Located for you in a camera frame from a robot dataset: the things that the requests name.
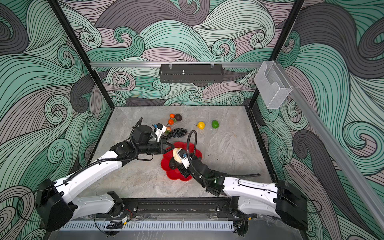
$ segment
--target red plate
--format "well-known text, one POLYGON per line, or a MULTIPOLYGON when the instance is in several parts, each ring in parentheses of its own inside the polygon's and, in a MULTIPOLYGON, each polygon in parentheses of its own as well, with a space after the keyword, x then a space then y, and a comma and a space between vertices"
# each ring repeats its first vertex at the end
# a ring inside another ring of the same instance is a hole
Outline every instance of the red plate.
MULTIPOLYGON (((173 145, 175 145, 175 147, 180 147, 184 150, 187 150, 187 144, 184 142, 175 142, 173 145)), ((189 151, 191 153, 193 153, 194 148, 195 148, 195 146, 192 143, 189 143, 189 151)), ((197 157, 203 157, 203 155, 201 154, 201 152, 198 149, 196 149, 196 156, 197 157)), ((163 154, 163 159, 161 160, 161 168, 167 173, 167 177, 171 180, 180 179, 181 181, 184 181, 184 182, 191 180, 192 179, 191 175, 189 175, 187 178, 185 178, 177 168, 176 169, 170 169, 169 161, 171 160, 172 157, 173 157, 173 154, 172 154, 172 151, 170 151, 170 152, 167 152, 166 154, 163 154)))

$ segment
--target marble surface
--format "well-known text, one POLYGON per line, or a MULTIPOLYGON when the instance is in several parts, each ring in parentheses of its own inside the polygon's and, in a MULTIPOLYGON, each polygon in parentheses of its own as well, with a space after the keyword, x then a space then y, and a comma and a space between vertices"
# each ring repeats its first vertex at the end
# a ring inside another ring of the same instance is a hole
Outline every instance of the marble surface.
MULTIPOLYGON (((243 106, 161 106, 161 107, 117 107, 96 149, 93 160, 103 155, 116 143, 127 139, 132 126, 143 117, 142 124, 166 124, 171 113, 180 113, 183 120, 173 126, 188 131, 197 131, 197 149, 203 154, 202 161, 213 170, 228 174, 260 173, 249 180, 271 182, 263 156, 260 152, 243 106), (212 128, 212 120, 220 127, 212 128), (205 129, 195 124, 205 123, 205 129)), ((171 138, 169 142, 187 141, 171 138)), ((115 170, 85 189, 79 196, 101 195, 115 191, 120 197, 214 197, 205 192, 194 179, 183 182, 170 180, 160 167, 162 155, 154 155, 150 162, 134 160, 115 170)))

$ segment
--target white vent grille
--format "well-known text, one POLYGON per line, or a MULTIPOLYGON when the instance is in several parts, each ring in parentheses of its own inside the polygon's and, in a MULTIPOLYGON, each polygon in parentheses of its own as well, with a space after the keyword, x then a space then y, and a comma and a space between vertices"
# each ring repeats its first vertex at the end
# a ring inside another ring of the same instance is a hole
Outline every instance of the white vent grille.
MULTIPOLYGON (((107 222, 96 221, 97 226, 107 230, 107 222)), ((69 221, 60 231, 98 230, 93 221, 69 221)), ((232 221, 131 221, 122 230, 125 231, 233 231, 232 221)))

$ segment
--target green lime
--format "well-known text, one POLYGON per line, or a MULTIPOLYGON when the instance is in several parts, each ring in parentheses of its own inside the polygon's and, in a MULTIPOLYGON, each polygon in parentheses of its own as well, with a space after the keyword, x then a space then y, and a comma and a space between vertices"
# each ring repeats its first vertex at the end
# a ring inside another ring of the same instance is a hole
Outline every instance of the green lime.
POLYGON ((212 121, 212 127, 213 128, 218 128, 218 121, 217 120, 213 120, 212 121))

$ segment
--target grapes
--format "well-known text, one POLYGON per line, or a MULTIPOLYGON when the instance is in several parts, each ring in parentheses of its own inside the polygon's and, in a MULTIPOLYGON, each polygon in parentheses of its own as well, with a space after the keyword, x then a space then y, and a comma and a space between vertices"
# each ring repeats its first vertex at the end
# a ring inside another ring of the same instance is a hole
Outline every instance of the grapes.
POLYGON ((164 138, 168 140, 172 137, 184 137, 187 133, 188 131, 186 129, 178 127, 176 129, 173 129, 167 136, 164 136, 164 138))

